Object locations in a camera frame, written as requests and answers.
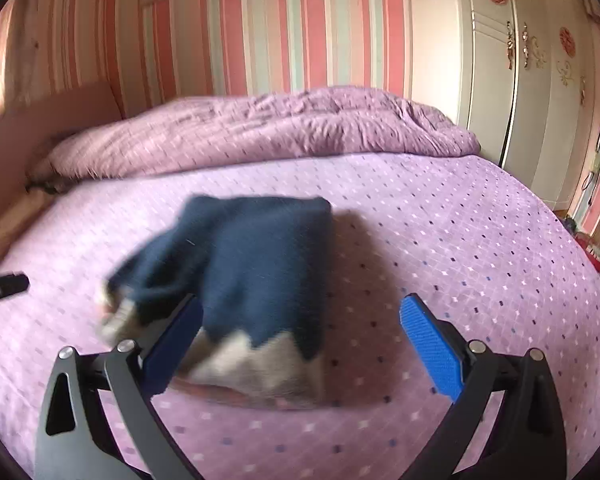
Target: white wardrobe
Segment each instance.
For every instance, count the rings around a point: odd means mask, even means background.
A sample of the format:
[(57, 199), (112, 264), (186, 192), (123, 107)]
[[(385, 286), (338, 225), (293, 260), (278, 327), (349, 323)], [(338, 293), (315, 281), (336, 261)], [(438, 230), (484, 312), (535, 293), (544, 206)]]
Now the white wardrobe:
[[(440, 16), (446, 30), (429, 27), (420, 39), (418, 24)], [(593, 34), (582, 0), (412, 0), (412, 20), (414, 67), (432, 68), (430, 46), (442, 42), (451, 85), (441, 101), (440, 83), (415, 73), (412, 97), (474, 132), (481, 155), (549, 207), (568, 208), (592, 125)]]

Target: wardrobe door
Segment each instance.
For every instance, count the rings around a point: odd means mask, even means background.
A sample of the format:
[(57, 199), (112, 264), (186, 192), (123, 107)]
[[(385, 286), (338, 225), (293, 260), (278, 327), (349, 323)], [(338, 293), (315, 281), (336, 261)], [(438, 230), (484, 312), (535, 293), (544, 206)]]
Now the wardrobe door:
[[(586, 151), (582, 145), (582, 134), (586, 128), (582, 123), (586, 122), (587, 116), (582, 85), (586, 60), (592, 57), (592, 45), (582, 0), (546, 0), (546, 8), (550, 45), (532, 46), (532, 62), (550, 72), (551, 90), (542, 150), (531, 191), (550, 208), (556, 208), (572, 156), (574, 165), (581, 168)], [(551, 64), (544, 61), (543, 47), (551, 50)], [(591, 115), (588, 111), (590, 129)], [(580, 115), (583, 115), (582, 121), (579, 121)], [(577, 152), (574, 152), (578, 126), (580, 135)]]
[(513, 101), (514, 51), (509, 62), (507, 23), (513, 32), (511, 0), (471, 0), (474, 72), (469, 125), (480, 154), (500, 164)]
[(562, 181), (558, 202), (555, 205), (556, 209), (567, 209), (571, 205), (571, 200), (578, 189), (578, 180), (587, 155), (589, 139), (592, 136), (597, 137), (598, 133), (597, 130), (593, 129), (594, 88), (596, 86), (596, 70), (599, 69), (596, 65), (594, 29), (581, 0), (572, 1), (576, 6), (576, 21), (578, 23), (576, 36), (582, 38), (581, 42), (576, 40), (576, 45), (582, 43), (582, 48), (576, 50), (576, 56), (580, 59), (580, 80), (578, 81), (580, 108), (569, 165)]
[(530, 187), (536, 174), (546, 127), (551, 88), (548, 67), (553, 66), (555, 60), (550, 49), (544, 47), (546, 62), (538, 66), (531, 52), (535, 44), (541, 47), (550, 44), (546, 1), (514, 1), (516, 75), (503, 168)]

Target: purple bedsheet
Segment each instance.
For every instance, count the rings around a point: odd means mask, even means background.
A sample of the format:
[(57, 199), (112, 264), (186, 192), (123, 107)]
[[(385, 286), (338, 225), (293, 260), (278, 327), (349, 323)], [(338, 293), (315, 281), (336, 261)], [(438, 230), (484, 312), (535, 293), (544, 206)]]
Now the purple bedsheet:
[[(103, 349), (96, 284), (193, 193), (321, 195), (336, 215), (325, 327), (330, 406), (248, 410), (171, 390), (154, 399), (208, 480), (396, 480), (449, 406), (398, 323), (408, 292), (467, 339), (546, 353), (570, 476), (599, 446), (600, 279), (582, 250), (525, 187), (477, 156), (367, 154), (93, 182), (61, 198), (0, 268), (31, 279), (28, 295), (0, 306), (0, 436), (28, 469), (56, 352)], [(140, 463), (105, 399), (126, 459)], [(464, 465), (485, 441), (492, 400)]]

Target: blue gripper pad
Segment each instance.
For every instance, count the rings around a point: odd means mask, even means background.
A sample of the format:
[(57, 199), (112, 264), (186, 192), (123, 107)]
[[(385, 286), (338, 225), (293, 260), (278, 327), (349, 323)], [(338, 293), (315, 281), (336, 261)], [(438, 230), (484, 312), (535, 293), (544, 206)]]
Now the blue gripper pad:
[(202, 327), (203, 311), (200, 300), (193, 296), (184, 301), (186, 304), (177, 314), (172, 314), (173, 319), (142, 363), (144, 375), (140, 387), (147, 397), (161, 394), (167, 389), (180, 361)]
[(438, 331), (433, 314), (429, 309), (425, 313), (420, 301), (414, 296), (407, 296), (402, 300), (400, 324), (438, 391), (456, 402), (463, 388), (460, 359)]

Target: striped wallpaper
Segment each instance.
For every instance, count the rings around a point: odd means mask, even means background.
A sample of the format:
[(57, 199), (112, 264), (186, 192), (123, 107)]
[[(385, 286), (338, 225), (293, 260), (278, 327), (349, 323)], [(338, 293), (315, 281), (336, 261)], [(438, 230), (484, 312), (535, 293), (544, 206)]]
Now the striped wallpaper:
[(411, 92), (410, 0), (21, 0), (16, 8), (35, 45), (35, 56), (11, 59), (12, 80), (32, 73), (16, 85), (24, 102), (103, 78), (127, 116), (182, 95), (337, 84)]

